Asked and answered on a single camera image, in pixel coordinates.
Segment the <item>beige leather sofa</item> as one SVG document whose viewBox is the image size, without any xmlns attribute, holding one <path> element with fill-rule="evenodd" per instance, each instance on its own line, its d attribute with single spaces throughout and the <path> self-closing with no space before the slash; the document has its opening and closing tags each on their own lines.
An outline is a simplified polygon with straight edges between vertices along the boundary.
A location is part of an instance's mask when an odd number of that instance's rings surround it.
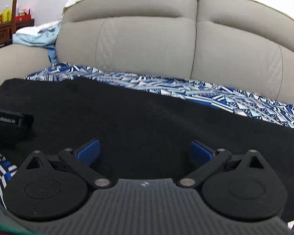
<svg viewBox="0 0 294 235">
<path fill-rule="evenodd" d="M 294 19 L 252 0 L 84 0 L 59 62 L 206 81 L 294 103 Z"/>
</svg>

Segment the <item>red box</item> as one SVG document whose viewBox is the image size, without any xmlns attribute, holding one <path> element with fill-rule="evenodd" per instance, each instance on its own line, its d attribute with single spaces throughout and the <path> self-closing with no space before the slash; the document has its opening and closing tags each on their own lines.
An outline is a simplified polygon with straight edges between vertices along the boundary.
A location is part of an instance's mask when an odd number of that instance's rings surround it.
<svg viewBox="0 0 294 235">
<path fill-rule="evenodd" d="M 32 19 L 31 9 L 21 9 L 18 11 L 16 21 L 24 21 Z"/>
</svg>

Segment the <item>blue white geometric sofa cover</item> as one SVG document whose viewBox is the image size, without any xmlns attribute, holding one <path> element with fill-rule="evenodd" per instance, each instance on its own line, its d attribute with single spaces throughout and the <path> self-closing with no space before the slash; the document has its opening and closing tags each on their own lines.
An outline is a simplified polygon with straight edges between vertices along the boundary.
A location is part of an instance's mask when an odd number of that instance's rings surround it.
<svg viewBox="0 0 294 235">
<path fill-rule="evenodd" d="M 244 117 L 294 128 L 294 103 L 285 104 L 222 85 L 122 72 L 103 72 L 95 67 L 57 63 L 26 76 L 31 81 L 60 82 L 87 78 L 98 82 L 193 101 Z"/>
</svg>

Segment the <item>yellow bottle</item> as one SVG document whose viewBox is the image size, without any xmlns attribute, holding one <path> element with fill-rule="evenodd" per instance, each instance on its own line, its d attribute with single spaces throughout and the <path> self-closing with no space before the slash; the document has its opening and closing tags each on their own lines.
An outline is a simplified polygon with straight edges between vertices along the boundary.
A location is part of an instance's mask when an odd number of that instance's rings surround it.
<svg viewBox="0 0 294 235">
<path fill-rule="evenodd" d="M 10 7 L 7 5 L 1 15 L 2 23 L 10 22 L 11 18 L 12 18 L 12 11 Z"/>
</svg>

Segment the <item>black pants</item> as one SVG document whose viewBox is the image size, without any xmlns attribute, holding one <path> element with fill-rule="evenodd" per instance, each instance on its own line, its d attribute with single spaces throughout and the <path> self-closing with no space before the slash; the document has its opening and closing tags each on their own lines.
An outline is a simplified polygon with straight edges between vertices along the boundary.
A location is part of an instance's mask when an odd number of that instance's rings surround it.
<svg viewBox="0 0 294 235">
<path fill-rule="evenodd" d="M 97 139 L 101 153 L 93 168 L 108 179 L 179 180 L 193 169 L 194 140 L 233 154 L 257 150 L 288 191 L 283 220 L 294 219 L 293 128 L 87 78 L 7 80 L 0 109 L 34 117 L 28 129 L 0 126 L 0 153 L 17 166 L 35 150 L 57 154 Z"/>
</svg>

